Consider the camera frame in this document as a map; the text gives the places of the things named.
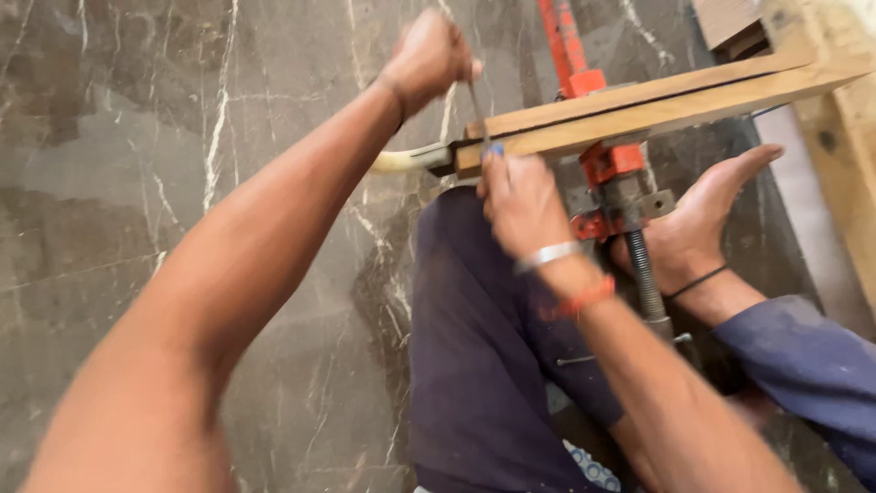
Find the fist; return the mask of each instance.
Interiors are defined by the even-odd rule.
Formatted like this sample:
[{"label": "fist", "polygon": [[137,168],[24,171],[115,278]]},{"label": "fist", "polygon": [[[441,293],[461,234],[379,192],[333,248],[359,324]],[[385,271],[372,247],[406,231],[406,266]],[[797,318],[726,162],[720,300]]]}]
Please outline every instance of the fist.
[{"label": "fist", "polygon": [[488,153],[477,193],[493,235],[514,259],[575,239],[554,174],[539,156]]},{"label": "fist", "polygon": [[383,71],[406,93],[407,116],[446,93],[457,81],[478,77],[481,63],[471,59],[459,27],[436,9],[428,9],[401,34]]}]

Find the orange thread bracelet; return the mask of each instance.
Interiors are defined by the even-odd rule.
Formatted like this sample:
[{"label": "orange thread bracelet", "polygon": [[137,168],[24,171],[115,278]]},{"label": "orange thread bracelet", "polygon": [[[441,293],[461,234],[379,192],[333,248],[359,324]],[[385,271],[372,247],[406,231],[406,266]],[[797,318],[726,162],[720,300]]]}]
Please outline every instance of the orange thread bracelet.
[{"label": "orange thread bracelet", "polygon": [[602,283],[594,288],[579,293],[576,297],[567,299],[553,309],[542,312],[542,318],[553,321],[558,318],[571,318],[581,311],[582,308],[598,303],[607,297],[614,295],[614,277],[606,275]]}]

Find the nail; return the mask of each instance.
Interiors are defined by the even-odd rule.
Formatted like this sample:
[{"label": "nail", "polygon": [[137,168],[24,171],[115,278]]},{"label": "nail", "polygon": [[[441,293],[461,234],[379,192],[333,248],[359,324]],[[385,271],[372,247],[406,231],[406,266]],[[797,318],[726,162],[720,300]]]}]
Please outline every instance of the nail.
[{"label": "nail", "polygon": [[503,146],[501,142],[497,142],[496,144],[493,144],[492,146],[490,146],[489,149],[487,149],[486,151],[481,153],[481,161],[483,161],[484,158],[487,157],[488,154],[495,154],[498,157],[504,157],[505,156],[505,146]]}]

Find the black wrist band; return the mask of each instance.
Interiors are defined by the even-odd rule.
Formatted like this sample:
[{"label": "black wrist band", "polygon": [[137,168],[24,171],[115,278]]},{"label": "black wrist band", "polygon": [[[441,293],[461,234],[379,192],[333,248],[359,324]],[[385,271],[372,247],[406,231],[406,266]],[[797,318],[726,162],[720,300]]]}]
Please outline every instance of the black wrist band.
[{"label": "black wrist band", "polygon": [[395,96],[396,102],[399,104],[399,112],[401,113],[401,118],[399,118],[399,128],[395,129],[395,133],[399,133],[402,125],[405,124],[407,120],[407,96],[405,91],[395,82],[395,79],[390,77],[389,75],[380,74],[377,79],[374,79],[373,83],[383,84],[387,89],[392,92],[392,95]]},{"label": "black wrist band", "polygon": [[672,301],[672,300],[676,299],[677,297],[683,295],[686,291],[689,291],[689,290],[695,288],[696,286],[699,286],[700,284],[702,284],[702,283],[708,281],[708,280],[711,279],[712,277],[714,277],[714,276],[716,276],[716,275],[718,275],[718,274],[721,274],[721,273],[724,272],[725,270],[727,270],[727,265],[726,265],[726,264],[724,264],[722,267],[716,268],[715,270],[709,272],[707,275],[704,275],[703,277],[700,277],[700,278],[697,279],[696,281],[693,281],[691,284],[688,284],[687,286],[685,286],[685,287],[683,287],[683,288],[677,290],[675,293],[673,293],[673,294],[667,296],[667,297],[666,297],[667,301]]}]

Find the knee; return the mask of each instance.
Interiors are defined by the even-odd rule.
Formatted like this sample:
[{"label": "knee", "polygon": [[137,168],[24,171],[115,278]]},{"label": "knee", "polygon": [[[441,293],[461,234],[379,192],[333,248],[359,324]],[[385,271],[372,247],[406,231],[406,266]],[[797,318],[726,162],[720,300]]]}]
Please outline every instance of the knee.
[{"label": "knee", "polygon": [[484,235],[491,237],[491,227],[474,187],[456,187],[440,194],[423,210],[417,223],[418,250],[439,242],[458,245]]}]

